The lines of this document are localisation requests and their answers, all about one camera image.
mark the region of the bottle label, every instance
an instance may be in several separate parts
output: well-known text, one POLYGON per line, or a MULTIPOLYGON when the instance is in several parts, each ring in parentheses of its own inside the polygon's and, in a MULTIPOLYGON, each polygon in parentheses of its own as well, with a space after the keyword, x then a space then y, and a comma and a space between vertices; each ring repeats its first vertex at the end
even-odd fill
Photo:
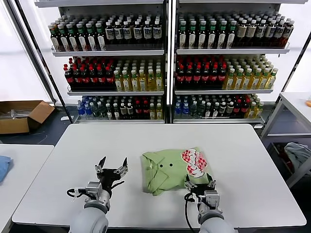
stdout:
POLYGON ((115 112, 115 117, 116 117, 116 120, 120 120, 120 114, 118 112, 115 112))
POLYGON ((202 81, 206 82, 208 80, 208 75, 207 76, 202 76, 201 78, 202 78, 202 81))
POLYGON ((155 119, 155 113, 154 112, 150 112, 150 120, 154 120, 155 119))
POLYGON ((145 39, 151 39, 152 38, 152 28, 144 27, 144 37, 145 37, 145 39))
POLYGON ((230 90, 232 83, 233 83, 233 79, 228 79, 227 86, 225 87, 225 89, 230 90))
POLYGON ((124 85, 124 90, 125 90, 125 91, 129 91, 128 81, 124 80, 124 81, 123 81, 123 85, 124 85))
POLYGON ((211 34, 208 36, 208 43, 207 43, 207 48, 212 49, 214 45, 214 40, 215 40, 215 34, 211 34))
POLYGON ((284 27, 276 27, 276 32, 274 33, 274 38, 281 38, 284 32, 284 27))
POLYGON ((254 90, 256 88, 256 86, 258 84, 258 81, 259 81, 259 79, 254 79, 253 80, 253 83, 252 83, 252 86, 251 86, 251 90, 254 90))
POLYGON ((78 50, 78 45, 77 45, 77 42, 76 42, 76 38, 74 38, 74 37, 69 37, 69 41, 70 41, 70 43, 71 43, 71 46, 72 46, 72 48, 73 48, 73 51, 79 51, 78 50))
POLYGON ((265 27, 257 26, 257 28, 256 28, 256 33, 255 33, 255 37, 257 37, 257 38, 262 38, 263 35, 264 35, 264 29, 265 29, 265 27))
POLYGON ((223 48, 224 41, 225 41, 225 34, 220 34, 219 38, 218 38, 218 44, 217 44, 217 48, 218 49, 222 49, 223 48))
POLYGON ((267 79, 262 79, 259 85, 259 89, 264 89, 264 87, 266 86, 267 83, 267 79))
POLYGON ((208 77, 208 79, 211 80, 211 81, 216 81, 217 75, 210 75, 210 76, 208 77))
POLYGON ((179 37, 179 48, 183 50, 185 48, 185 42, 186 42, 186 35, 181 34, 179 37))
POLYGON ((235 35, 233 33, 229 34, 226 49, 230 49, 232 47, 234 36, 235 35))
POLYGON ((112 114, 111 113, 107 113, 108 116, 108 120, 112 120, 112 114))
POLYGON ((91 46, 92 51, 96 51, 95 40, 93 36, 88 37, 89 44, 91 46))
POLYGON ((237 79, 237 81, 235 83, 235 86, 234 86, 235 90, 239 90, 241 82, 242 82, 242 79, 237 79))
POLYGON ((205 34, 201 34, 199 36, 199 46, 198 46, 198 49, 203 49, 204 42, 205 42, 205 34))
POLYGON ((225 80, 225 76, 218 75, 218 80, 223 82, 225 80))
POLYGON ((177 81, 182 82, 185 79, 185 76, 177 76, 177 81))
POLYGON ((242 90, 246 90, 247 89, 247 86, 248 86, 248 83, 249 83, 249 79, 244 79, 244 82, 242 84, 242 90))
POLYGON ((245 36, 246 37, 254 37, 255 31, 256 31, 256 27, 248 26, 245 36))
POLYGON ((141 91, 146 91, 145 81, 144 80, 140 80, 139 83, 140 83, 140 90, 141 91))
POLYGON ((201 76, 200 75, 194 75, 193 80, 194 81, 200 81, 201 76))
POLYGON ((293 28, 292 27, 286 27, 284 29, 284 32, 283 32, 283 36, 284 38, 288 38, 290 37, 290 35, 292 34, 292 31, 293 31, 293 28))
POLYGON ((124 39, 126 39, 126 40, 132 39, 132 30, 131 30, 131 28, 123 28, 123 36, 124 36, 124 39))
POLYGON ((54 48, 55 48, 56 52, 59 52, 60 49, 59 49, 59 43, 58 43, 57 39, 52 37, 51 40, 52 40, 52 43, 54 45, 54 48))
POLYGON ((79 37, 79 41, 80 41, 82 50, 83 50, 83 51, 87 51, 86 40, 85 40, 85 38, 84 38, 83 36, 80 36, 80 37, 79 37))
POLYGON ((191 34, 189 36, 189 49, 194 48, 194 42, 195 42, 195 34, 191 34))
POLYGON ((104 37, 100 35, 97 37, 97 39, 98 39, 99 45, 101 47, 101 51, 104 51, 106 48, 104 37))
POLYGON ((106 28, 105 31, 106 31, 106 36, 107 36, 108 40, 114 40, 115 39, 115 33, 113 31, 113 28, 111 28, 111 29, 106 28))
POLYGON ((135 39, 142 39, 142 29, 141 28, 134 28, 134 38, 135 39))
POLYGON ((213 112, 213 118, 215 118, 218 115, 218 111, 213 112))
POLYGON ((156 90, 160 91, 162 89, 162 80, 161 79, 157 79, 156 80, 156 90))
POLYGON ((138 91, 137 80, 132 80, 133 91, 138 91))
POLYGON ((162 38, 162 28, 155 28, 154 27, 154 39, 161 39, 162 38))
POLYGON ((244 37, 246 33, 246 26, 238 26, 237 37, 244 37))
POLYGON ((162 112, 157 112, 157 113, 156 113, 156 118, 157 118, 158 120, 162 119, 162 112))
POLYGON ((61 41, 62 41, 62 43, 63 43, 64 49, 65 49, 67 52, 70 51, 67 38, 61 37, 60 39, 61 39, 61 41))

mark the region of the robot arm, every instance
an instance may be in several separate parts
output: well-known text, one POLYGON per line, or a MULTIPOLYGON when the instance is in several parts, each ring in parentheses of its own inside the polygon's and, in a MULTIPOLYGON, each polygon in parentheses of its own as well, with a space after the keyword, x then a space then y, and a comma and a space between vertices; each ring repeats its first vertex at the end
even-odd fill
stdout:
POLYGON ((85 188, 70 189, 67 194, 70 197, 87 196, 84 209, 74 219, 70 225, 70 233, 106 233, 108 229, 108 220, 106 214, 110 209, 110 198, 112 189, 122 184, 119 181, 128 171, 127 159, 118 169, 104 168, 106 157, 104 157, 95 170, 99 182, 88 182, 85 188))

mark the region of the white wall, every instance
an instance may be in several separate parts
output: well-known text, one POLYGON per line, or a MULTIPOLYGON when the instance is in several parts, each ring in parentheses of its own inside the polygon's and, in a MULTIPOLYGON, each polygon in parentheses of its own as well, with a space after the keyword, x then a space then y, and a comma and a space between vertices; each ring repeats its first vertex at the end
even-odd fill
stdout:
POLYGON ((0 101, 51 101, 0 1, 0 101))

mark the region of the blue cloth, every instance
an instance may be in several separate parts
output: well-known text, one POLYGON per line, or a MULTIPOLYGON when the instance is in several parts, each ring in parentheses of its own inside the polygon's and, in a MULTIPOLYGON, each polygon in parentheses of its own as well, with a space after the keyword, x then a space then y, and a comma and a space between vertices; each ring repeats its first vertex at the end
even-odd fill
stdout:
POLYGON ((6 173, 8 172, 8 169, 9 169, 10 162, 11 162, 11 158, 0 156, 0 182, 2 182, 4 177, 6 176, 6 173))

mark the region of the floor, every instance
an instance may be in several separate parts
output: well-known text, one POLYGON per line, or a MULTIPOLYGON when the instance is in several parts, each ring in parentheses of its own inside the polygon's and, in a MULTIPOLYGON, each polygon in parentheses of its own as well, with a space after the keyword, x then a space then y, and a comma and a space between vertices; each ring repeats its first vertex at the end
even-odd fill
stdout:
MULTIPOLYGON (((65 117, 66 114, 63 111, 54 111, 51 116, 47 119, 47 121, 36 131, 27 133, 27 134, 16 134, 16 135, 5 135, 0 136, 0 141, 2 143, 8 144, 47 144, 47 145, 56 145, 59 138, 70 124, 68 120, 61 121, 61 117, 65 117)), ((286 125, 286 129, 291 131, 292 133, 302 133, 306 129, 295 119, 295 117, 289 112, 284 111, 276 126, 272 129, 273 133, 280 133, 286 125)), ((263 141, 263 144, 268 147, 272 141, 266 140, 263 141)), ((303 139, 299 141, 300 143, 311 146, 311 139, 303 139)), ((288 170, 284 166, 284 164, 280 161, 280 159, 271 155, 275 165, 278 167, 280 174, 284 179, 287 179, 289 174, 288 170)), ((311 185, 310 179, 303 178, 300 182, 298 182, 292 189, 291 192, 295 197, 297 203, 299 204, 302 212, 304 213, 307 219, 307 225, 303 227, 295 227, 295 228, 278 228, 278 229, 262 229, 255 231, 256 233, 310 233, 311 232, 311 202, 310 202, 310 194, 311 194, 311 185)), ((10 233, 65 233, 68 232, 67 228, 39 228, 35 226, 25 226, 25 225, 17 225, 14 224, 10 233)), ((124 230, 117 229, 109 229, 110 233, 124 233, 124 230)), ((139 230, 139 229, 131 229, 126 230, 127 233, 158 233, 158 231, 154 230, 139 230)), ((254 230, 252 229, 241 229, 239 233, 252 233, 254 230)))

